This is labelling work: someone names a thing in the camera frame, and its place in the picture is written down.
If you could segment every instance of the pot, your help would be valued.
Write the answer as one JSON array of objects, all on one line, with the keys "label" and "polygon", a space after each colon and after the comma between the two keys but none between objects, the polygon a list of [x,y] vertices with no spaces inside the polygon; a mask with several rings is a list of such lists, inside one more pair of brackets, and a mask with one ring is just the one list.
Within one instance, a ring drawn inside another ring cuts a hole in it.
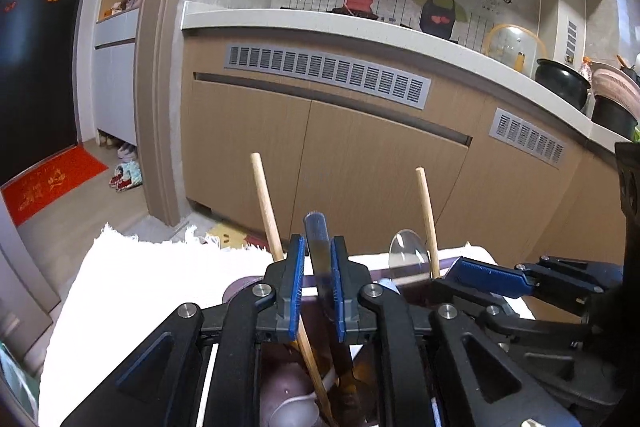
[{"label": "pot", "polygon": [[591,121],[620,134],[626,139],[633,140],[634,131],[636,125],[638,125],[638,121],[633,115],[613,100],[600,95],[596,95],[595,98],[596,103],[593,106]]},{"label": "pot", "polygon": [[587,102],[590,88],[587,79],[577,71],[554,60],[539,58],[537,63],[535,81],[558,95],[565,102],[573,105],[577,110],[581,110]]}]

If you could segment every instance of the white countertop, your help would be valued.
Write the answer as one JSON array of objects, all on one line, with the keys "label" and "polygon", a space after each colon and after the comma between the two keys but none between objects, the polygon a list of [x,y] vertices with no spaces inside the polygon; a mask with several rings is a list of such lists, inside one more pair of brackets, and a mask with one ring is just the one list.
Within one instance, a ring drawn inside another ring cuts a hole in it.
[{"label": "white countertop", "polygon": [[474,73],[514,92],[555,115],[586,139],[614,153],[614,143],[628,141],[583,115],[546,87],[473,50],[416,30],[378,21],[323,12],[269,8],[229,10],[187,1],[182,29],[280,28],[340,35],[415,52]]}]

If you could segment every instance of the apron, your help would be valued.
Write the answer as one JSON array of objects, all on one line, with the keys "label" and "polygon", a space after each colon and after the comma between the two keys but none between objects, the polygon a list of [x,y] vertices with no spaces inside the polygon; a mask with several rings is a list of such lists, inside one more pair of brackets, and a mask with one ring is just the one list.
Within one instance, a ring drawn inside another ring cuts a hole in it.
[{"label": "apron", "polygon": [[422,6],[420,16],[420,29],[424,33],[449,40],[453,31],[453,23],[456,21],[456,2],[451,8],[443,8],[427,0]]}]

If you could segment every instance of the air vent grille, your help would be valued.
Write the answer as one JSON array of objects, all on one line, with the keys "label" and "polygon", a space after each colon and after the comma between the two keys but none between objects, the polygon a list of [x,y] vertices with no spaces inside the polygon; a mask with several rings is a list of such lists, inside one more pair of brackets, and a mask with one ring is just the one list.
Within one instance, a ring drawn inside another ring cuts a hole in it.
[{"label": "air vent grille", "polygon": [[225,68],[270,73],[366,92],[423,109],[431,80],[366,60],[268,44],[230,44]]},{"label": "air vent grille", "polygon": [[562,159],[564,144],[558,138],[500,108],[495,111],[489,136],[554,167],[558,167]]}]

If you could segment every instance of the bowl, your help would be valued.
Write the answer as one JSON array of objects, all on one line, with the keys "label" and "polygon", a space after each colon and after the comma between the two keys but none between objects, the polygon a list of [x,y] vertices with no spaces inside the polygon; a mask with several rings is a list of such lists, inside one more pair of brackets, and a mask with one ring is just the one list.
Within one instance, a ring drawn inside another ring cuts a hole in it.
[{"label": "bowl", "polygon": [[638,125],[638,121],[634,116],[619,103],[605,96],[597,94],[595,99],[591,121],[620,134],[626,139],[633,140],[634,131],[636,130],[636,125]]},{"label": "bowl", "polygon": [[593,94],[608,98],[640,121],[640,87],[618,68],[602,62],[590,62]]},{"label": "bowl", "polygon": [[565,102],[573,105],[577,110],[581,110],[587,102],[590,88],[587,79],[577,71],[554,60],[539,58],[537,63],[535,81],[558,95]]}]

